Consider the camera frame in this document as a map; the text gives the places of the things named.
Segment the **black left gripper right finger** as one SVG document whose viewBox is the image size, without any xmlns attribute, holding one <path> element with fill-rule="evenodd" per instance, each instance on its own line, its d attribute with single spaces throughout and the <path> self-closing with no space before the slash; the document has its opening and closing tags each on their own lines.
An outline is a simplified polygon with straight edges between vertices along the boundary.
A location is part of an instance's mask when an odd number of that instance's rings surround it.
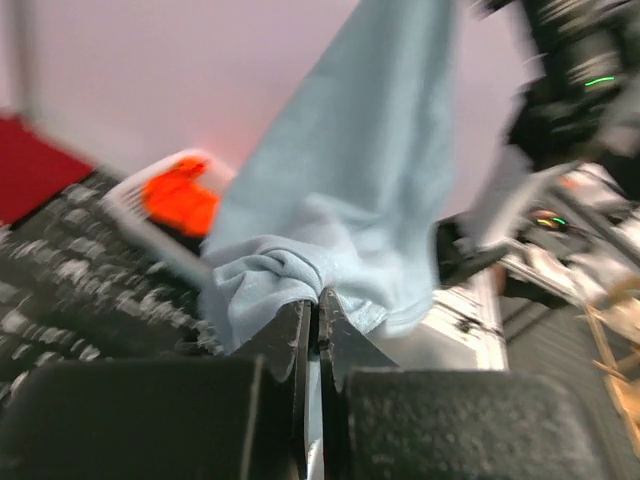
<svg viewBox="0 0 640 480">
<path fill-rule="evenodd" d="M 369 341 L 349 319 L 337 294 L 321 293 L 318 352 L 323 418 L 323 461 L 327 479 L 348 479 L 351 468 L 347 383 L 355 369 L 395 368 L 397 364 Z"/>
</svg>

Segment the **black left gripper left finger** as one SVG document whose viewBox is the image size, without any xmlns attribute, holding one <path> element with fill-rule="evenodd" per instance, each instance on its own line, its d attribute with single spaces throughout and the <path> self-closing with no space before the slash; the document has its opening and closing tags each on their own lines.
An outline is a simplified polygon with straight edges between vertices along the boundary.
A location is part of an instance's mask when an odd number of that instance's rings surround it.
<svg viewBox="0 0 640 480">
<path fill-rule="evenodd" d="M 263 357 L 274 378 L 285 386 L 290 452 L 297 475 L 308 473 L 306 412 L 312 315 L 312 302 L 288 303 L 234 352 L 238 357 Z"/>
</svg>

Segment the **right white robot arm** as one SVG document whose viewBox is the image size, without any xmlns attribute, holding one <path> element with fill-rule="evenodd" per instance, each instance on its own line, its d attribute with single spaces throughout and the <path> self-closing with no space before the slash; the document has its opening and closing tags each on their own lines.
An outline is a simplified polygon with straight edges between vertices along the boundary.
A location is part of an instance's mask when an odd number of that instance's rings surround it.
<svg viewBox="0 0 640 480">
<path fill-rule="evenodd" d="M 522 1 L 542 67 L 507 134 L 534 171 L 591 157 L 615 131 L 614 105 L 639 72 L 636 1 Z"/>
</svg>

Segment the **light blue t-shirt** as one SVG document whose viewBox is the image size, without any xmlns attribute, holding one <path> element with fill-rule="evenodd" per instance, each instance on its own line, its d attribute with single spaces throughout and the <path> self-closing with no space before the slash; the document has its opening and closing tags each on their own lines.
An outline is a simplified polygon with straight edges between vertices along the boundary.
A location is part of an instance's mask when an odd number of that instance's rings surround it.
<svg viewBox="0 0 640 480">
<path fill-rule="evenodd" d="M 227 352 L 333 290 L 371 339 L 438 288 L 454 165 L 454 1 L 363 1 L 226 190 L 205 240 L 204 319 Z"/>
</svg>

